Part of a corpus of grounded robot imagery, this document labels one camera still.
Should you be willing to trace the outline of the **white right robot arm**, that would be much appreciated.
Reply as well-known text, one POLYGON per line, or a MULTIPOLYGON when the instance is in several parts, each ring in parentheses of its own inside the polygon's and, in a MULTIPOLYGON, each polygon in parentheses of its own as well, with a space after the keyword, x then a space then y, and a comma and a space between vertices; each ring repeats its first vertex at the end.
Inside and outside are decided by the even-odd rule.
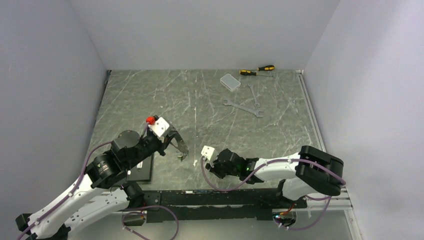
POLYGON ((205 145, 200 159, 202 172, 209 171, 219 179, 227 176, 239 178, 240 183, 230 188, 231 191, 244 184, 279 180, 275 200, 282 208, 309 194, 339 196, 346 185, 344 162, 310 145, 302 146, 292 155, 277 158, 243 158, 228 148, 218 152, 205 145))

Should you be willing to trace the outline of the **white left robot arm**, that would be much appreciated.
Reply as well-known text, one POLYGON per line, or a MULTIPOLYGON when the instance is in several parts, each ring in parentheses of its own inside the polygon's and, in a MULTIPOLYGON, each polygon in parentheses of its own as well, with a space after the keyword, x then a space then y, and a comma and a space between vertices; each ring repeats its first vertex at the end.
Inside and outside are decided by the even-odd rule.
POLYGON ((144 203, 141 187, 134 181, 102 199, 90 203, 94 197, 124 180, 128 171, 154 153, 165 155, 176 131, 155 130, 148 126, 142 134, 133 130, 121 132, 108 142, 110 149, 84 162, 74 183, 48 205, 35 213, 22 213, 16 219, 21 232, 18 239, 27 235, 29 240, 67 240, 82 229, 126 209, 139 209, 144 203))

